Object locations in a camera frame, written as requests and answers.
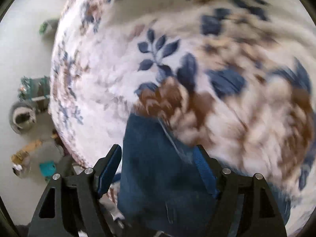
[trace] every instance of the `floral fabric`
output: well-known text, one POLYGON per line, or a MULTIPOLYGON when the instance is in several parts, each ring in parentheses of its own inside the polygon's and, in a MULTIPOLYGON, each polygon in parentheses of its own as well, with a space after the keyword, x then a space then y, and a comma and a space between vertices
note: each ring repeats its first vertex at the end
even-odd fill
POLYGON ((315 29, 299 0, 68 0, 50 113, 83 166, 122 145, 132 111, 158 117, 290 194, 292 234, 316 205, 315 29))

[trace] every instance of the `white floor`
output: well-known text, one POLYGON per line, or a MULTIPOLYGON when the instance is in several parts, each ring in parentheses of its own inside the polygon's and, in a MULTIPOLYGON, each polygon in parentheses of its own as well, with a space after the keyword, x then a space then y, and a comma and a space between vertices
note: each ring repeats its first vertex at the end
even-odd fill
POLYGON ((48 115, 27 136, 17 135, 9 125, 8 112, 17 101, 20 78, 49 75, 53 38, 39 36, 40 24, 58 18, 66 0, 15 0, 0 22, 0 196, 15 224, 27 224, 45 189, 39 162, 59 157, 52 143, 34 155, 29 178, 19 179, 11 169, 10 156, 28 142, 49 136, 53 124, 48 115))

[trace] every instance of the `metal pin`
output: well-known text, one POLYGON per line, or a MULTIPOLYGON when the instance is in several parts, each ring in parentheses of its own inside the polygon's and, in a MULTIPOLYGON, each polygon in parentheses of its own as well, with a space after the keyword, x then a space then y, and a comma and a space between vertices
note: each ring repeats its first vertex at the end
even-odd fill
POLYGON ((229 168, 224 168, 224 169, 223 169, 223 173, 224 173, 225 175, 229 175, 229 174, 231 173, 231 171, 230 171, 229 168))
POLYGON ((255 177, 258 179, 258 180, 261 180, 263 178, 262 174, 259 174, 259 173, 256 173, 255 174, 255 177))
POLYGON ((57 179, 59 179, 59 178, 60 178, 60 174, 54 174, 54 175, 53 175, 53 179, 54 179, 54 180, 57 180, 57 179))
POLYGON ((89 174, 91 174, 91 173, 93 172, 93 168, 88 167, 88 168, 86 168, 86 169, 84 170, 84 172, 85 172, 85 174, 89 175, 89 174))

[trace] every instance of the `floral bedsheet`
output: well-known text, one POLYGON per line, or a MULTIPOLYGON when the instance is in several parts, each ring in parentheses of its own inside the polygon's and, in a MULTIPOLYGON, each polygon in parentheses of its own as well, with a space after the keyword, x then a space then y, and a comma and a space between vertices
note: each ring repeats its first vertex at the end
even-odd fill
POLYGON ((161 118, 289 193, 295 234, 316 206, 315 33, 299 0, 68 0, 49 110, 82 166, 122 145, 131 112, 161 118))

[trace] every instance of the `dark blue cloth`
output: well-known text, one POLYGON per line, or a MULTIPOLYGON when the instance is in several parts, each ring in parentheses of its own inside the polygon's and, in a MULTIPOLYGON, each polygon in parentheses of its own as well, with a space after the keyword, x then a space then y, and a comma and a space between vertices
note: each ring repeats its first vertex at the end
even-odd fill
MULTIPOLYGON (((201 236, 217 200, 212 173, 205 181, 205 171, 202 180, 193 150, 173 138, 157 119, 130 115, 118 195, 118 209, 127 221, 173 236, 201 236)), ((290 200, 276 188, 272 193, 286 223, 290 200)), ((232 233, 238 223, 236 219, 232 233)))

